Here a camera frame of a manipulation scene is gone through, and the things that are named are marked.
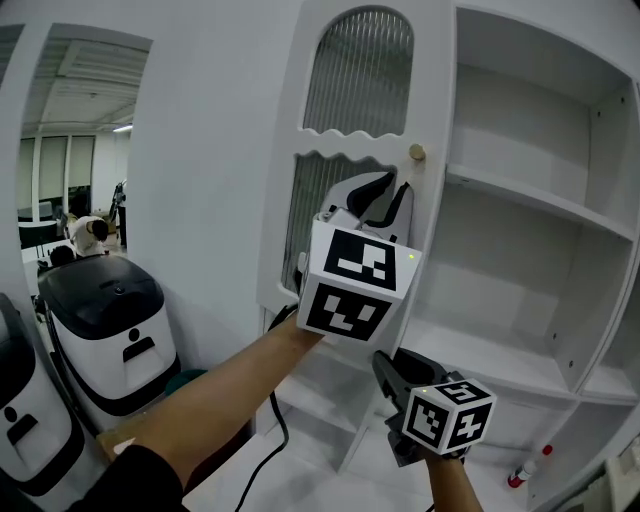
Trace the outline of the person's black sleeve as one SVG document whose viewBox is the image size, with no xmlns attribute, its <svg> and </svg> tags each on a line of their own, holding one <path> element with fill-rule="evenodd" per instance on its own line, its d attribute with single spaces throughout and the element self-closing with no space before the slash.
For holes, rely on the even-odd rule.
<svg viewBox="0 0 640 512">
<path fill-rule="evenodd" d="M 176 472 L 152 450 L 131 445 L 65 512 L 188 512 Z"/>
</svg>

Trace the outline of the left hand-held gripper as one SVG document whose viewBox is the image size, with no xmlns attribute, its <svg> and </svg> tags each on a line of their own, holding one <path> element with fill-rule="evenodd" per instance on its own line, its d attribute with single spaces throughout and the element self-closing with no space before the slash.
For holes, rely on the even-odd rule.
<svg viewBox="0 0 640 512">
<path fill-rule="evenodd" d="M 329 189 L 298 259 L 299 327 L 371 345 L 408 296 L 422 259 L 408 246 L 413 188 L 399 187 L 382 220 L 359 221 L 394 180 L 367 172 Z"/>
</svg>

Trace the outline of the window wall with blinds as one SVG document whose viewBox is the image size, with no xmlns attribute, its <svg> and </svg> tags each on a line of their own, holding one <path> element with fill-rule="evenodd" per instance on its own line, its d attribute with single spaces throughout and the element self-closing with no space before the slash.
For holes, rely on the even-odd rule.
<svg viewBox="0 0 640 512">
<path fill-rule="evenodd" d="M 43 137 L 39 148 L 37 197 L 40 201 L 61 202 L 64 185 L 67 185 L 69 202 L 81 193 L 90 196 L 94 136 Z M 35 150 L 35 138 L 20 141 L 16 177 L 18 208 L 30 208 L 32 204 Z"/>
</svg>

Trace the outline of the person's left forearm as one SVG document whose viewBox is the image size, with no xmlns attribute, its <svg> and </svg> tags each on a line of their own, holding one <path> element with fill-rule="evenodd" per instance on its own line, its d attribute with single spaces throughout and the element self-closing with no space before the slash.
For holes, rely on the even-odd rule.
<svg viewBox="0 0 640 512">
<path fill-rule="evenodd" d="M 145 416 L 134 443 L 162 458 L 180 481 L 230 441 L 323 338 L 292 316 L 183 386 Z"/>
</svg>

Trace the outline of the black stand with screen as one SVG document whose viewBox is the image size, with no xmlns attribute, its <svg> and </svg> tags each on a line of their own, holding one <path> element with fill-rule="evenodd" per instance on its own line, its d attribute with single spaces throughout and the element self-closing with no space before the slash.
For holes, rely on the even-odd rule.
<svg viewBox="0 0 640 512">
<path fill-rule="evenodd" d="M 124 179 L 115 186 L 109 210 L 110 220 L 120 229 L 120 241 L 123 248 L 127 248 L 126 200 L 127 180 Z"/>
</svg>

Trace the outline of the dark green counter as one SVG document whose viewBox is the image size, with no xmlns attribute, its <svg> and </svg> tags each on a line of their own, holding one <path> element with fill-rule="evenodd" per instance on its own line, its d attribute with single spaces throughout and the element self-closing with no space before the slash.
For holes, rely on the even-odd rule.
<svg viewBox="0 0 640 512">
<path fill-rule="evenodd" d="M 58 223 L 55 220 L 19 222 L 21 248 L 45 245 L 59 239 Z"/>
</svg>

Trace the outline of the person's right forearm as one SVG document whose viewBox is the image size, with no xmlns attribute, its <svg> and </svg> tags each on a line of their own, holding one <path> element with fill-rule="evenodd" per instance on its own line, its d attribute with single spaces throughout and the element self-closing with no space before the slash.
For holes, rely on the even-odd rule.
<svg viewBox="0 0 640 512">
<path fill-rule="evenodd" d="M 461 458 L 425 455 L 433 506 L 430 512 L 484 512 Z"/>
</svg>

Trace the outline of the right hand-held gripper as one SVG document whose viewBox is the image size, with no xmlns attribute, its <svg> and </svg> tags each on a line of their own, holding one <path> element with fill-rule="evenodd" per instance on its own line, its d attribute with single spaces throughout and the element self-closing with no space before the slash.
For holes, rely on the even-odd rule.
<svg viewBox="0 0 640 512">
<path fill-rule="evenodd" d="M 396 409 L 385 424 L 398 466 L 418 462 L 424 451 L 460 459 L 484 440 L 497 396 L 479 381 L 448 373 L 436 361 L 404 348 L 393 360 L 375 351 L 371 365 L 382 394 Z"/>
</svg>

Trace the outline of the white bottle with red cap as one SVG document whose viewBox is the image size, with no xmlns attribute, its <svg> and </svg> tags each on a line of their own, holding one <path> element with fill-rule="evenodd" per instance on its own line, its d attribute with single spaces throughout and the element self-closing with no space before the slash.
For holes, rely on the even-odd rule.
<svg viewBox="0 0 640 512">
<path fill-rule="evenodd" d="M 547 444 L 539 452 L 529 457 L 507 477 L 507 485 L 512 489 L 521 487 L 536 472 L 540 461 L 549 456 L 553 450 L 553 446 Z"/>
</svg>

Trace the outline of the white cabinet door ribbed glass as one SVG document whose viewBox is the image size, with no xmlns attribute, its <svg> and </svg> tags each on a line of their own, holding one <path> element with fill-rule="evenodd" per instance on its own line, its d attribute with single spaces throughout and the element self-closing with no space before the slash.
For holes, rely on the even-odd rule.
<svg viewBox="0 0 640 512">
<path fill-rule="evenodd" d="M 304 0 L 293 33 L 267 175 L 257 299 L 294 295 L 282 281 L 298 171 L 369 163 L 414 191 L 409 244 L 431 250 L 455 96 L 452 0 Z M 412 160 L 411 144 L 426 159 Z"/>
</svg>

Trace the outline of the white black delivery robot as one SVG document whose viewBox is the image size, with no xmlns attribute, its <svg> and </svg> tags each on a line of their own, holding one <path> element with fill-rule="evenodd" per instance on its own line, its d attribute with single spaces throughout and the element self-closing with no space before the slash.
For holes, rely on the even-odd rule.
<svg viewBox="0 0 640 512">
<path fill-rule="evenodd" d="M 0 293 L 0 472 L 45 512 L 62 512 L 77 498 L 70 471 L 83 450 L 79 422 Z"/>
<path fill-rule="evenodd" d="M 50 338 L 91 423 L 109 430 L 148 409 L 181 370 L 163 290 L 117 255 L 95 255 L 38 282 Z"/>
</svg>

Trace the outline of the dark green round bin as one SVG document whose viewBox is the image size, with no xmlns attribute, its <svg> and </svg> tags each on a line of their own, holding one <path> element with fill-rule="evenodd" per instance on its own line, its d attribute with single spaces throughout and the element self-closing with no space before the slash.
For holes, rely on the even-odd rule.
<svg viewBox="0 0 640 512">
<path fill-rule="evenodd" d="M 166 397 L 171 396 L 173 393 L 186 386 L 187 384 L 193 382 L 197 378 L 205 375 L 207 373 L 206 370 L 203 369 L 189 369 L 179 372 L 178 374 L 171 377 L 165 386 L 164 394 Z"/>
</svg>

